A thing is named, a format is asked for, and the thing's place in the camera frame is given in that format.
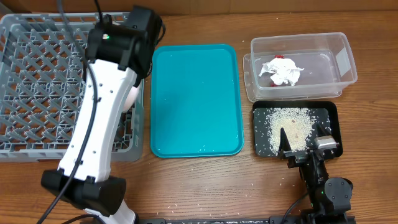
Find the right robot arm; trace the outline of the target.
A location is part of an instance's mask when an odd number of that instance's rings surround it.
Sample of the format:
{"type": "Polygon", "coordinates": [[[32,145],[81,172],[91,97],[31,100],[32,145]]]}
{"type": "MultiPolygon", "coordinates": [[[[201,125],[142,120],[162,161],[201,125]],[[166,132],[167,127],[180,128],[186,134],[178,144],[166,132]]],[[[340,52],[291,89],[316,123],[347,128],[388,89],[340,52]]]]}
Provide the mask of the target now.
{"type": "Polygon", "coordinates": [[[319,136],[315,138],[315,146],[297,152],[291,150],[285,130],[280,130],[277,157],[287,159],[289,168],[299,168],[307,188],[307,193],[288,208],[280,222],[355,223],[355,217],[346,214],[351,210],[353,183],[346,178],[330,177],[326,171],[325,161],[335,157],[339,144],[320,123],[317,124],[317,130],[319,136]]]}

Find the white round plate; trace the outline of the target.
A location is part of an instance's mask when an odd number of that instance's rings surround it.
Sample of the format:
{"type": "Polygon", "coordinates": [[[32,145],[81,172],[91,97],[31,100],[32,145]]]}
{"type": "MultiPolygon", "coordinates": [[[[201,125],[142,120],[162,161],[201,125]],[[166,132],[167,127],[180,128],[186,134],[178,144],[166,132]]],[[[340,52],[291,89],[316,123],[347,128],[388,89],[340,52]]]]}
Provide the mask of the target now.
{"type": "Polygon", "coordinates": [[[123,113],[127,112],[130,107],[135,103],[139,90],[140,90],[141,86],[139,85],[138,87],[132,87],[127,95],[127,98],[124,102],[124,106],[123,106],[123,113]]]}

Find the white napkin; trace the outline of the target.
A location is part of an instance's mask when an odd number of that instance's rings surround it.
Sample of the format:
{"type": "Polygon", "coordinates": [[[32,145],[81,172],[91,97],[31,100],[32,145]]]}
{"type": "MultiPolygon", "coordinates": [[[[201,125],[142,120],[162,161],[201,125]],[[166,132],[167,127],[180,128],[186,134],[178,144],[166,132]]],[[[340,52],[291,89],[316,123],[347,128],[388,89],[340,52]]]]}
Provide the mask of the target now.
{"type": "Polygon", "coordinates": [[[289,58],[274,58],[270,62],[262,64],[259,77],[265,73],[270,73],[270,79],[275,85],[290,84],[294,86],[299,78],[303,68],[297,67],[295,62],[289,58]]]}

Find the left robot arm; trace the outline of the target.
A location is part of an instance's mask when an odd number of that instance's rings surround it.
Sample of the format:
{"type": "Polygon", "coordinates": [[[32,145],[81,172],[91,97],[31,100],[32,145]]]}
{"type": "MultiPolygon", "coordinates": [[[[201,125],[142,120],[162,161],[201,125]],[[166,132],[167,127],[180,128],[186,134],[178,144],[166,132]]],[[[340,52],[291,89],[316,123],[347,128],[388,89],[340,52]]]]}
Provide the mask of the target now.
{"type": "Polygon", "coordinates": [[[120,117],[150,75],[165,30],[155,11],[134,6],[120,24],[100,15],[87,47],[78,50],[86,72],[83,103],[65,155],[56,169],[43,172],[41,184],[97,223],[139,222],[124,200],[125,179],[110,174],[111,151],[120,117]]]}

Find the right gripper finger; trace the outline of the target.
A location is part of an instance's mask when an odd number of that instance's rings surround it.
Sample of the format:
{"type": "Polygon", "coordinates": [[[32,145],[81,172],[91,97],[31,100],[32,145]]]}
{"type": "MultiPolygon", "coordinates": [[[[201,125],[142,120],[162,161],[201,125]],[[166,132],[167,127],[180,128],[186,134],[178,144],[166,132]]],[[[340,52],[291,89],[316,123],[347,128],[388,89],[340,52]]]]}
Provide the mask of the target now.
{"type": "Polygon", "coordinates": [[[280,129],[280,143],[279,143],[279,150],[277,157],[279,159],[285,159],[287,157],[287,154],[292,153],[292,149],[290,147],[289,140],[287,138],[287,135],[285,133],[284,128],[280,129]]]}
{"type": "Polygon", "coordinates": [[[321,123],[317,122],[316,123],[316,128],[317,128],[318,137],[331,136],[331,131],[329,131],[321,123]]]}

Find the red snack wrapper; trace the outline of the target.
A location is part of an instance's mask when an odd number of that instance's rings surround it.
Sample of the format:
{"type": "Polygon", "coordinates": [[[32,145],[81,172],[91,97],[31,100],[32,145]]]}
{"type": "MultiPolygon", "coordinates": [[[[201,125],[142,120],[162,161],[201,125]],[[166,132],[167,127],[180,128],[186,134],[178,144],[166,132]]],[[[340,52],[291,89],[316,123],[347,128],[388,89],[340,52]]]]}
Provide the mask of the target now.
{"type": "Polygon", "coordinates": [[[271,80],[273,84],[271,86],[279,86],[283,84],[285,75],[283,71],[282,59],[283,55],[276,55],[273,60],[270,61],[270,69],[273,75],[271,76],[271,80]]]}

